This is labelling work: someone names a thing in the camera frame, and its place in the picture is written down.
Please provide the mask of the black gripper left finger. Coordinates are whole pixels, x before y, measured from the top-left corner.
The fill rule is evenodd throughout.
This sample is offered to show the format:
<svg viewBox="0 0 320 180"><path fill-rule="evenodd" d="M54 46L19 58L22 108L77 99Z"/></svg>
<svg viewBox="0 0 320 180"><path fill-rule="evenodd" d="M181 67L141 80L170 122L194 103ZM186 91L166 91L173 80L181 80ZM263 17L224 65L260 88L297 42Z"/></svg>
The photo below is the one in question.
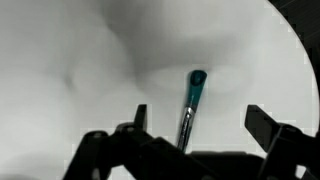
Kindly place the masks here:
<svg viewBox="0 0 320 180"><path fill-rule="evenodd" d="M134 124L143 130L147 129L147 105L146 104L139 104L135 118Z"/></svg>

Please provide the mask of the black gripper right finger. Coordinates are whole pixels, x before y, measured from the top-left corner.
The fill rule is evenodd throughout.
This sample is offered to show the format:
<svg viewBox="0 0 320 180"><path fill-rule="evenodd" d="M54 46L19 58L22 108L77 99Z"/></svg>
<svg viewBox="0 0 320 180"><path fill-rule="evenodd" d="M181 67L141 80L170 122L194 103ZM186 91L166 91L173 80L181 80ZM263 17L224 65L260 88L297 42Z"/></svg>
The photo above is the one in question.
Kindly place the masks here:
<svg viewBox="0 0 320 180"><path fill-rule="evenodd" d="M259 106L248 105L245 116L245 127L259 146L267 152L280 125Z"/></svg>

